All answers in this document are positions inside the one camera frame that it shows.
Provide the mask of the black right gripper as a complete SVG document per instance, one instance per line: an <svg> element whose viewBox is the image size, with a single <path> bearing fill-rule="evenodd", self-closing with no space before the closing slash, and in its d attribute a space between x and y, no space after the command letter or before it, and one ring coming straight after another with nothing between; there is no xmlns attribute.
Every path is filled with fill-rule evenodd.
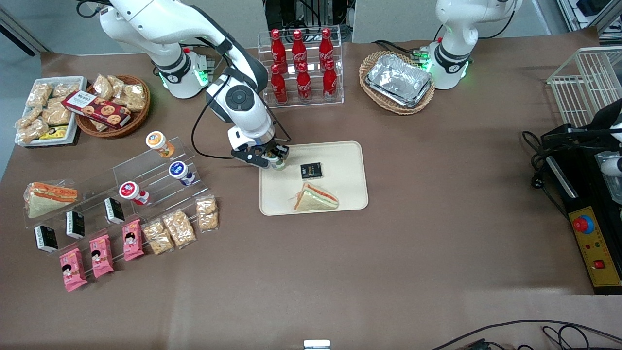
<svg viewBox="0 0 622 350"><path fill-rule="evenodd" d="M278 145L278 157L287 159L289 156L289 147L286 145ZM266 146L252 146L241 150L231 150L231 156L242 162L246 162L256 168L273 168L277 169L277 156L271 152L267 152Z"/></svg>

